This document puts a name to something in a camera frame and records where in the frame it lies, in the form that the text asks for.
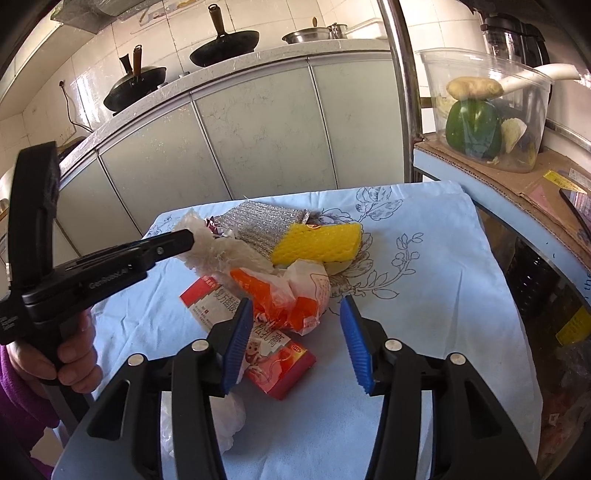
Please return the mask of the person's left hand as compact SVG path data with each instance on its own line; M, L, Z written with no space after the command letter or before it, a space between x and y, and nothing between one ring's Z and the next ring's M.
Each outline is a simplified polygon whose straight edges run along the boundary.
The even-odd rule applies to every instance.
M13 342L6 347L8 358L18 376L38 396L46 398L42 380L57 379L62 385L81 394L92 393L102 380L93 346L95 325L90 310L78 315L77 331L57 349L62 366L55 366L37 349L24 342Z

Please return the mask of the purple sleeve forearm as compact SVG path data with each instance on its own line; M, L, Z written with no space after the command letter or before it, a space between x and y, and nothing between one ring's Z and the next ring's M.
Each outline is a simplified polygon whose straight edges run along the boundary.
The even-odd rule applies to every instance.
M53 468L31 456L31 450L44 436L46 429L60 424L50 401L33 387L36 374L40 379L53 380L54 366L39 352L25 354L25 369L13 361L7 346L1 347L1 421L8 433L28 454L30 463L45 479L50 479Z

